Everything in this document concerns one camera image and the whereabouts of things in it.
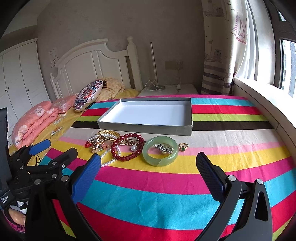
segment box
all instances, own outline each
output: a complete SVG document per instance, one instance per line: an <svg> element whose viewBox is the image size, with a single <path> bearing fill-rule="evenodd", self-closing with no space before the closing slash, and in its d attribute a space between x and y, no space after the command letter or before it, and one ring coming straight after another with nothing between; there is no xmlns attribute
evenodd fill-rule
<svg viewBox="0 0 296 241"><path fill-rule="evenodd" d="M190 136L190 98L159 97L119 100L98 119L100 129Z"/></svg>

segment gold ring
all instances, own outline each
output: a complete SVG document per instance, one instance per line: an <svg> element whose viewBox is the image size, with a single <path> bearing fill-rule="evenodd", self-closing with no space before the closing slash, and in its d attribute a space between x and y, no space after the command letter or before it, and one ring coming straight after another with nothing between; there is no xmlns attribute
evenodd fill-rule
<svg viewBox="0 0 296 241"><path fill-rule="evenodd" d="M186 143L179 144L180 151L186 151L187 147L188 147L188 144Z"/></svg>
<svg viewBox="0 0 296 241"><path fill-rule="evenodd" d="M103 130L99 131L98 133L103 139L109 140L109 141L115 141L117 138L120 137L120 134L116 131L109 131L109 130Z"/></svg>

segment striped tablecloth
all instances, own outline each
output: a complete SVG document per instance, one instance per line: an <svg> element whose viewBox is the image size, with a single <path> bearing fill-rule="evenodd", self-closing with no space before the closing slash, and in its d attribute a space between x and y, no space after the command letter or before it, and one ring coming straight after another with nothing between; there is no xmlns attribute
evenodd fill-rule
<svg viewBox="0 0 296 241"><path fill-rule="evenodd" d="M193 132L190 137L170 136L189 148L179 152L166 167L153 167L140 155L101 168L79 207L104 240L194 240L209 222L219 203L213 200L195 165L203 151L214 165L241 181L261 178L267 189L275 239L296 211L296 168L276 131L251 102L236 96L190 95ZM64 174L70 175L92 155L84 147L97 133L97 119L116 101L93 104L52 145L43 159L48 163L71 147L78 158ZM145 140L155 134L141 133ZM131 153L122 147L123 155ZM151 156L159 157L156 150ZM106 156L103 162L111 159ZM65 230L73 234L58 203L56 209ZM243 200L223 235L229 234Z"/></svg>

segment patterned curtain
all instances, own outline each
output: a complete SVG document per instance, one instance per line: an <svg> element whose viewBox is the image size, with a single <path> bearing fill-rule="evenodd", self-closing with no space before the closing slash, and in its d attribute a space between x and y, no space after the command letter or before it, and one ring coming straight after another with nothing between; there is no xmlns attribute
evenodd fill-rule
<svg viewBox="0 0 296 241"><path fill-rule="evenodd" d="M202 94L229 95L238 72L252 77L250 64L250 9L247 0L202 0L205 24L205 66Z"/></svg>

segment green bracelet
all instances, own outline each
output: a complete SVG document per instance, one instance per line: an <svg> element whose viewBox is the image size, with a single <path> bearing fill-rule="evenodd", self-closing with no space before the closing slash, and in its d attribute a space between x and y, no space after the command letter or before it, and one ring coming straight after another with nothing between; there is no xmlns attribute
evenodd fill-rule
<svg viewBox="0 0 296 241"><path fill-rule="evenodd" d="M149 156L148 155L149 148L156 145L156 144L159 144L159 143L167 144L167 145L171 146L172 148L174 148L173 153L165 158L162 158L162 159L157 159L157 158L153 158L153 157ZM177 142L174 139L172 139L170 137L166 137L166 136L158 136L158 137L154 137L154 138L150 139L149 141L147 141L145 143L142 153L143 153L143 157L144 157L145 161L148 162L150 165L155 166L155 167L164 167L166 165L173 163L173 161L178 156L179 149L178 149Z"/></svg>

